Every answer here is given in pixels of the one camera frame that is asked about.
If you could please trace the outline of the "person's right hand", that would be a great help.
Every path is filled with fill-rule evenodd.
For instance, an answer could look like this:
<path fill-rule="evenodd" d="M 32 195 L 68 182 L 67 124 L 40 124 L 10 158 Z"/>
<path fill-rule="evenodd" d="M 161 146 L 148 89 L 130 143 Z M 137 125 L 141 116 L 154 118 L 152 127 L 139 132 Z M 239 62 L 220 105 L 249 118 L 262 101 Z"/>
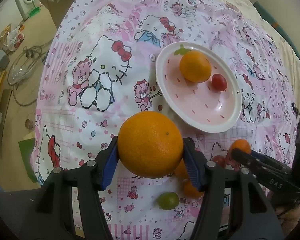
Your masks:
<path fill-rule="evenodd" d="M 278 207 L 275 213 L 281 223 L 283 231 L 285 234 L 289 234 L 300 220 L 300 204 L 290 210 L 285 210 L 284 207 Z"/>

